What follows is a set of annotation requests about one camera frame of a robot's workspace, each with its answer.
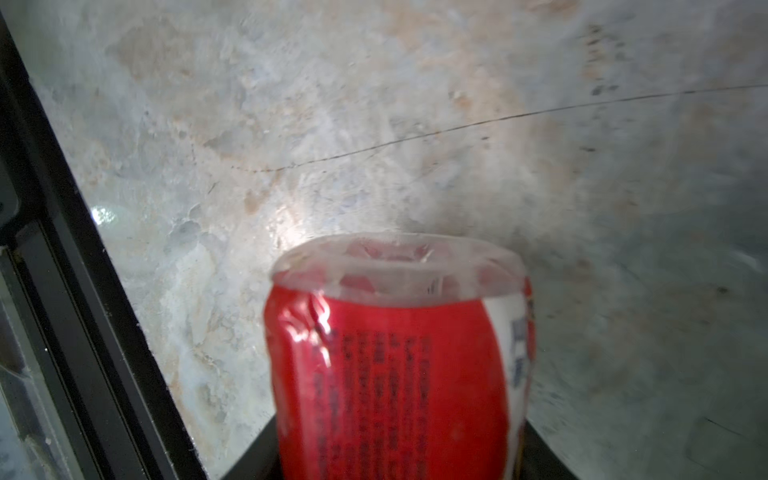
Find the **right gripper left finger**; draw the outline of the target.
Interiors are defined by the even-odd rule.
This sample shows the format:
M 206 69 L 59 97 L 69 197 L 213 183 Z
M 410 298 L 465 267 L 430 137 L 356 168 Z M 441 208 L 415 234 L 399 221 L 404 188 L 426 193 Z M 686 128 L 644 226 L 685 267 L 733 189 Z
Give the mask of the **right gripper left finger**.
M 273 416 L 223 480 L 282 480 L 277 418 Z

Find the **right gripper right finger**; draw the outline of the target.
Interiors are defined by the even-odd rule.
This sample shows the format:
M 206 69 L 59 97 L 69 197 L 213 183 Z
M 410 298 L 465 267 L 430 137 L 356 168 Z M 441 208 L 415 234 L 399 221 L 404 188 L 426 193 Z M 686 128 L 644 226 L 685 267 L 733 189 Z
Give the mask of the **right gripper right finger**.
M 573 472 L 527 421 L 522 430 L 518 458 L 520 480 L 577 480 Z

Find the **red yellow label bottle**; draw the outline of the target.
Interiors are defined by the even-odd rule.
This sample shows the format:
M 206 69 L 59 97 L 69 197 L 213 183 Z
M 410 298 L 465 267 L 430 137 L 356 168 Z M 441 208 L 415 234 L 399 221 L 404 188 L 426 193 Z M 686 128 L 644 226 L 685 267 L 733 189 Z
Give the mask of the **red yellow label bottle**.
M 518 254 L 414 233 L 284 253 L 264 309 L 288 479 L 516 479 L 535 359 Z

